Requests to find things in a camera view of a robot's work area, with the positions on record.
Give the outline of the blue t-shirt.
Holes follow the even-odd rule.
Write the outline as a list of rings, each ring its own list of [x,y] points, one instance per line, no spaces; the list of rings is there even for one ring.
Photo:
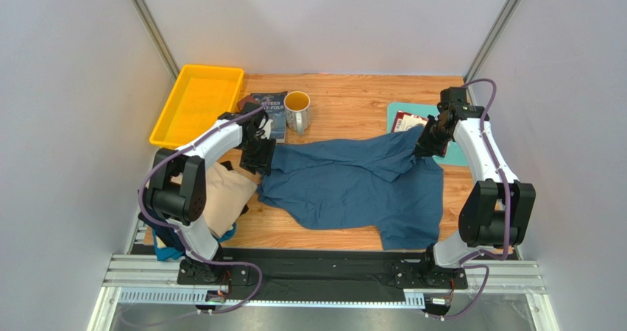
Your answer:
[[[385,250],[425,249],[439,239],[444,171],[432,157],[414,156],[422,131],[281,144],[258,200],[306,229],[374,226]]]

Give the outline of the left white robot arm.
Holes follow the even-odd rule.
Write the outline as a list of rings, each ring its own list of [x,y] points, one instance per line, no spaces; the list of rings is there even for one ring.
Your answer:
[[[219,242],[200,222],[207,202],[206,171],[231,149],[241,150],[240,166],[252,174],[268,175],[276,141],[264,125],[264,107],[248,102],[240,113],[224,113],[198,138],[175,150],[159,149],[152,169],[138,190],[141,214],[153,224],[172,229],[185,255],[210,266]]]

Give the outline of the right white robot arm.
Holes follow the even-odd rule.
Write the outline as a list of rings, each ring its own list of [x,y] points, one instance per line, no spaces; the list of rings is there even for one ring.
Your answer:
[[[480,255],[504,260],[528,230],[536,191],[506,164],[492,135],[488,109],[469,103],[467,86],[442,90],[439,113],[428,116],[414,148],[415,157],[444,157],[449,142],[456,142],[474,180],[457,232],[428,248],[431,261],[441,268],[459,268]]]

